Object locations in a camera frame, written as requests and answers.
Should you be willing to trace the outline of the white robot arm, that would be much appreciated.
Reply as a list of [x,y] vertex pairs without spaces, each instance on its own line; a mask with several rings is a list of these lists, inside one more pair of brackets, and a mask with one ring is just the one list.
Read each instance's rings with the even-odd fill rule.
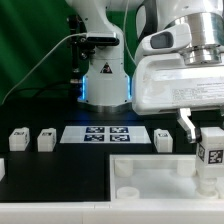
[[[131,104],[139,115],[176,113],[191,143],[193,110],[224,106],[224,0],[65,0],[87,30],[81,102],[98,111]],[[136,12],[135,72],[124,70],[125,32],[108,11]]]

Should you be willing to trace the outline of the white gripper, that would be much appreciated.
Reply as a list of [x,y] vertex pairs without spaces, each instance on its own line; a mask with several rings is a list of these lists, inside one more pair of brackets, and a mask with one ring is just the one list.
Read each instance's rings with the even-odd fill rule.
[[132,108],[139,115],[177,111],[189,143],[201,141],[191,110],[224,105],[224,63],[186,66],[178,53],[143,58],[132,81]]

